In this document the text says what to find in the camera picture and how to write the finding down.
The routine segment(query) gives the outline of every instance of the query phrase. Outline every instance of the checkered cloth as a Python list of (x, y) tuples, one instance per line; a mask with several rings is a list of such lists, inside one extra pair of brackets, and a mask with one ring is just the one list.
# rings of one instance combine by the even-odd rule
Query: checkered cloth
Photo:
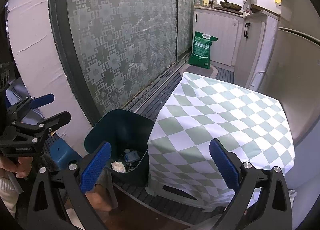
[[(227, 188), (209, 153), (218, 138), (227, 151), (258, 169), (294, 165), (289, 124), (278, 100), (234, 84), (184, 73), (159, 112), (148, 141), (153, 180), (202, 200), (227, 205)], [(259, 197), (255, 189), (249, 205)]]

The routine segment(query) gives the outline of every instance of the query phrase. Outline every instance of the kitchen cabinet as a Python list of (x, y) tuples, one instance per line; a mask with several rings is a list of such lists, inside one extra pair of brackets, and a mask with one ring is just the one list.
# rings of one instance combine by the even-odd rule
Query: kitchen cabinet
[(194, 32), (209, 34), (218, 38), (210, 48), (210, 60), (231, 66), (239, 20), (212, 13), (194, 12)]
[(275, 44), (278, 17), (256, 14), (244, 19), (234, 70), (236, 85), (257, 91)]
[(236, 85), (247, 88), (253, 77), (262, 46), (265, 25), (266, 23), (260, 21), (260, 18), (245, 20), (235, 64), (234, 83)]

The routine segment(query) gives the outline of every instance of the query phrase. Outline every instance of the sliding glass door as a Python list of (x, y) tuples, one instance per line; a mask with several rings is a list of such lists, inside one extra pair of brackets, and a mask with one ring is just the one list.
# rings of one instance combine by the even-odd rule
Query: sliding glass door
[(191, 47), (193, 0), (49, 0), (49, 7), (65, 73), (86, 116), (96, 113), (92, 124)]

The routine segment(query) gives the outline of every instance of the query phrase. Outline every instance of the countertop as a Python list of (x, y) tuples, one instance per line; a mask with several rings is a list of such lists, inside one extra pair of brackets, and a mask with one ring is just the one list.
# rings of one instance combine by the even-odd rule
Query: countertop
[(210, 8), (204, 8), (204, 7), (200, 7), (200, 6), (194, 6), (195, 9), (199, 9), (199, 10), (207, 10), (211, 13), (214, 14), (214, 12), (219, 12), (219, 13), (222, 13), (222, 14), (227, 14), (227, 15), (231, 15), (233, 17), (239, 17), (239, 18), (253, 18), (253, 17), (258, 17), (258, 16), (262, 16), (262, 15), (268, 15), (272, 18), (275, 18), (277, 20), (280, 20), (279, 17), (277, 17), (276, 15), (273, 15), (272, 13), (270, 12), (267, 12), (265, 10), (261, 10), (259, 12), (256, 12), (256, 13), (247, 13), (247, 12), (242, 12), (243, 15), (238, 15), (238, 14), (235, 14), (235, 13), (232, 13), (232, 12), (228, 12), (228, 11), (223, 11), (223, 10), (216, 10), (216, 9), (210, 9)]

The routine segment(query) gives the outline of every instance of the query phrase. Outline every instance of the sleeve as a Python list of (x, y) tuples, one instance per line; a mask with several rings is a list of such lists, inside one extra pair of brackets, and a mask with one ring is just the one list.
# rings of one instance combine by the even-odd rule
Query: sleeve
[(16, 203), (19, 194), (9, 179), (0, 177), (0, 197), (13, 217), (17, 211)]

